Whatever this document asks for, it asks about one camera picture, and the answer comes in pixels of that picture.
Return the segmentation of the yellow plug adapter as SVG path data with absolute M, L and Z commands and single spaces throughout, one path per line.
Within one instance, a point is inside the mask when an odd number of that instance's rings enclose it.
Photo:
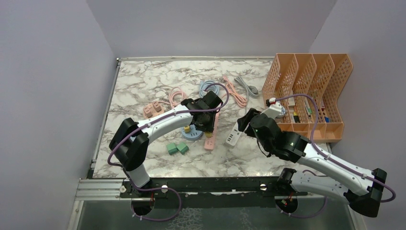
M 211 138 L 213 136 L 212 132 L 205 132 L 204 133 L 207 138 Z
M 189 133 L 190 131 L 191 131 L 190 126 L 185 126 L 185 127 L 184 127 L 184 132 L 185 132 L 185 133 Z

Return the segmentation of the pink brown plug adapter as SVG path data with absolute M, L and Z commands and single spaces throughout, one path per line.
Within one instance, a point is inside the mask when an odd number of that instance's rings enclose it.
M 160 105 L 160 103 L 158 101 L 153 102 L 152 107 L 154 108 L 154 110 L 157 113 L 162 111 L 162 106 Z

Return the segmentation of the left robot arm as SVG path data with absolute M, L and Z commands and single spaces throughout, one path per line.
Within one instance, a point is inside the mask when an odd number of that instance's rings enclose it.
M 143 197 L 150 192 L 150 177 L 144 167 L 148 146 L 159 137 L 188 125 L 213 132 L 215 114 L 224 103 L 213 91 L 202 98 L 185 99 L 173 109 L 139 122 L 125 119 L 110 141 L 109 148 L 132 180 L 132 190 Z

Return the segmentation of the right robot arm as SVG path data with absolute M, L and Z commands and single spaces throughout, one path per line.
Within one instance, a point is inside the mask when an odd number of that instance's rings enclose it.
M 306 192 L 327 196 L 349 205 L 355 212 L 375 218 L 378 215 L 387 173 L 348 163 L 292 131 L 282 131 L 266 113 L 251 108 L 237 120 L 238 130 L 256 138 L 267 157 L 275 156 L 310 167 L 323 176 L 284 168 L 274 190 L 282 195 Z

